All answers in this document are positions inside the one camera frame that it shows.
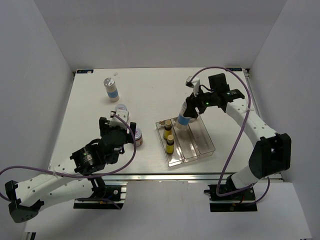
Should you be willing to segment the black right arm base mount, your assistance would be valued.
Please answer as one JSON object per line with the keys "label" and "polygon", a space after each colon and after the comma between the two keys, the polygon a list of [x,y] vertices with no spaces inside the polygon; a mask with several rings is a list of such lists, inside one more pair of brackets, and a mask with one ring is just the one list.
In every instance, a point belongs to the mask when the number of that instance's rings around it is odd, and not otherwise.
{"label": "black right arm base mount", "polygon": [[209,197],[211,213],[257,212],[256,195],[253,188],[228,196],[216,194],[216,184],[208,185],[203,191]]}

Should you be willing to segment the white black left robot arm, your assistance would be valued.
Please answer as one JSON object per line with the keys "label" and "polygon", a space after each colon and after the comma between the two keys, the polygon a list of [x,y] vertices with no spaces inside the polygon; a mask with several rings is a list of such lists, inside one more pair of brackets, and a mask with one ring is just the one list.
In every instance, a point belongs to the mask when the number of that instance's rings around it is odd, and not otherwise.
{"label": "white black left robot arm", "polygon": [[5,193],[9,214],[15,223],[31,220],[40,211],[70,200],[93,201],[105,196],[106,165],[118,162],[126,144],[135,144],[137,124],[128,122],[125,114],[113,112],[111,119],[99,119],[100,138],[90,141],[52,170],[38,169],[39,175],[25,181],[8,181]]}

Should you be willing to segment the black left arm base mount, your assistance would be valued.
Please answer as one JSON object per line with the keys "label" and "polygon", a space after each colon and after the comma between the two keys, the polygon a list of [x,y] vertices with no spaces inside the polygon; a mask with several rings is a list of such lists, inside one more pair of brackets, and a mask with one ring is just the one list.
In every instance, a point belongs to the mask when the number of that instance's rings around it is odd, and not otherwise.
{"label": "black left arm base mount", "polygon": [[87,198],[78,198],[74,201],[74,209],[84,210],[121,210],[127,187],[124,184],[105,184],[98,186],[96,183],[93,193]]}

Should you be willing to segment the yellow label sauce bottle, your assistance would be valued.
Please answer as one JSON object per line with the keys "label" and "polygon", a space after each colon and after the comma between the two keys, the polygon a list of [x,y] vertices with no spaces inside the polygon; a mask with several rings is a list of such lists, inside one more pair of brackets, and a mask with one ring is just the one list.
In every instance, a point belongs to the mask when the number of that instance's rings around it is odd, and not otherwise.
{"label": "yellow label sauce bottle", "polygon": [[166,140],[172,134],[172,121],[167,119],[164,123],[163,138]]}

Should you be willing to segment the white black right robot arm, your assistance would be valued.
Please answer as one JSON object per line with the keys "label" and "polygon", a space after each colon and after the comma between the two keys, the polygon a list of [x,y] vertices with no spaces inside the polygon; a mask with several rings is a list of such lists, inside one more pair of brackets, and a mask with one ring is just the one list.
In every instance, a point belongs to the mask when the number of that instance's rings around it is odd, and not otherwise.
{"label": "white black right robot arm", "polygon": [[183,117],[196,119],[208,107],[218,107],[239,126],[239,134],[246,134],[253,150],[248,164],[230,175],[223,186],[217,185],[215,194],[236,200],[259,180],[286,171],[291,166],[292,140],[286,133],[278,133],[269,127],[254,110],[249,99],[239,89],[231,89],[223,73],[209,76],[207,92],[203,92],[199,80],[190,76],[186,86],[192,94],[185,100]]}

